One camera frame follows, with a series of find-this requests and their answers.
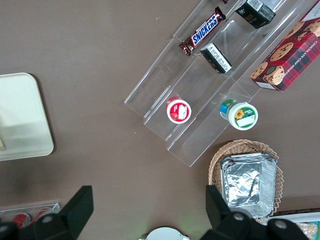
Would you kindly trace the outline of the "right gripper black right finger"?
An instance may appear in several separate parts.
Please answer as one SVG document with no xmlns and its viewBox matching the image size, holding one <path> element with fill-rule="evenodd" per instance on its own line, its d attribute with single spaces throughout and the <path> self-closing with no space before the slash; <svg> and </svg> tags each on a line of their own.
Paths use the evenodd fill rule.
<svg viewBox="0 0 320 240">
<path fill-rule="evenodd" d="M 215 185 L 206 186 L 206 213 L 211 229 L 206 240 L 306 240 L 307 236 L 293 222 L 271 219 L 262 225 L 248 215 L 231 211 Z"/>
</svg>

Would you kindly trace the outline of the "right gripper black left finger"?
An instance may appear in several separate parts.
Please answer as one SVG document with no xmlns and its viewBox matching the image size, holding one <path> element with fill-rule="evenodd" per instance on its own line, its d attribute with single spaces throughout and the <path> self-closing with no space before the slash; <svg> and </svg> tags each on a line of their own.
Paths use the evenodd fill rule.
<svg viewBox="0 0 320 240">
<path fill-rule="evenodd" d="M 82 186 L 62 208 L 39 206 L 0 214 L 2 240 L 76 240 L 94 210 L 93 190 Z"/>
</svg>

